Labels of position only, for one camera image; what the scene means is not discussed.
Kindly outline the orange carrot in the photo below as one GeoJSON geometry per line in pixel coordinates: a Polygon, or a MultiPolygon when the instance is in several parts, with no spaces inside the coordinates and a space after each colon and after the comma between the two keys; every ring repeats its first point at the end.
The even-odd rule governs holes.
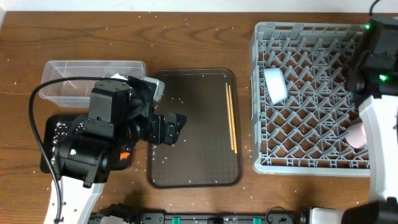
{"type": "Polygon", "coordinates": [[[122,152],[120,154],[120,160],[127,159],[130,156],[129,152],[122,152]]]}

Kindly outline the wooden chopstick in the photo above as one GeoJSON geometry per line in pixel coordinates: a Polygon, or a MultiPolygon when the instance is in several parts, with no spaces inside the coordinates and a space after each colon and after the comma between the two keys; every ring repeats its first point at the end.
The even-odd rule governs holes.
{"type": "Polygon", "coordinates": [[[229,107],[230,107],[230,113],[231,113],[231,130],[232,130],[232,135],[233,135],[234,153],[237,154],[238,153],[238,148],[237,148],[237,140],[236,140],[234,108],[233,108],[232,91],[231,91],[231,86],[230,85],[228,85],[228,93],[229,93],[229,107]]]}
{"type": "Polygon", "coordinates": [[[229,103],[229,91],[228,91],[227,83],[225,83],[225,90],[226,90],[226,104],[227,104],[227,110],[228,110],[228,123],[229,123],[229,135],[230,135],[230,141],[231,141],[231,150],[234,151],[233,130],[232,130],[232,122],[231,122],[230,103],[229,103]]]}

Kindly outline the white tissue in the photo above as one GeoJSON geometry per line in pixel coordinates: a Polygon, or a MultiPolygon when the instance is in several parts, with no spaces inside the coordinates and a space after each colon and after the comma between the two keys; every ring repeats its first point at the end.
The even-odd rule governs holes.
{"type": "Polygon", "coordinates": [[[115,74],[115,75],[113,75],[111,78],[116,78],[116,79],[121,79],[121,80],[127,80],[127,78],[126,77],[124,77],[124,76],[122,76],[122,75],[120,75],[120,74],[115,74]]]}

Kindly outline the pile of white rice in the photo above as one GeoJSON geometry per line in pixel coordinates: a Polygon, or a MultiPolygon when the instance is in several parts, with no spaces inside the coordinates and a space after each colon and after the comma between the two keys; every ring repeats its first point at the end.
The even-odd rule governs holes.
{"type": "Polygon", "coordinates": [[[68,135],[77,134],[82,132],[84,123],[82,121],[59,121],[55,125],[55,133],[50,138],[50,163],[55,164],[55,150],[58,147],[60,141],[68,135]]]}

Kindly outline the light blue rice bowl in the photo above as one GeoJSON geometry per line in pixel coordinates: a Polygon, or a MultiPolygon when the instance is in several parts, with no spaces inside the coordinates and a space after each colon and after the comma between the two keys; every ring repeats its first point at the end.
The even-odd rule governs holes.
{"type": "Polygon", "coordinates": [[[264,70],[269,97],[273,104],[280,103],[288,97],[288,91],[285,84],[282,70],[279,68],[267,68],[264,70]]]}

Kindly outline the pink plastic cup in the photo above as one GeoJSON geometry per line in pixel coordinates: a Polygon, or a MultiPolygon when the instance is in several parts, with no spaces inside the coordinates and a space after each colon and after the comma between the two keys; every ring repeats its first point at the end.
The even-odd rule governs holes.
{"type": "Polygon", "coordinates": [[[356,149],[362,149],[367,146],[366,131],[362,122],[351,125],[346,136],[347,143],[356,149]]]}

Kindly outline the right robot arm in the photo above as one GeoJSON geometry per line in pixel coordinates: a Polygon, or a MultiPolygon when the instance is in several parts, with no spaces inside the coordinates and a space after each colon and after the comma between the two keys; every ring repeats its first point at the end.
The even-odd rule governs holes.
{"type": "Polygon", "coordinates": [[[301,223],[397,223],[397,20],[371,15],[346,66],[366,133],[369,202],[347,210],[313,207],[301,223]]]}

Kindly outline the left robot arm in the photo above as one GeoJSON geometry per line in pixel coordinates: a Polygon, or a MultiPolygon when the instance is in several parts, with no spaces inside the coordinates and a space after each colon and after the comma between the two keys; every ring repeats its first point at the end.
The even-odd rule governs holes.
{"type": "Polygon", "coordinates": [[[89,113],[77,116],[54,149],[46,151],[34,121],[29,119],[53,181],[46,223],[88,223],[112,170],[131,164],[136,142],[173,145],[187,122],[182,114],[168,120],[154,113],[164,83],[157,79],[94,77],[89,113]]]}

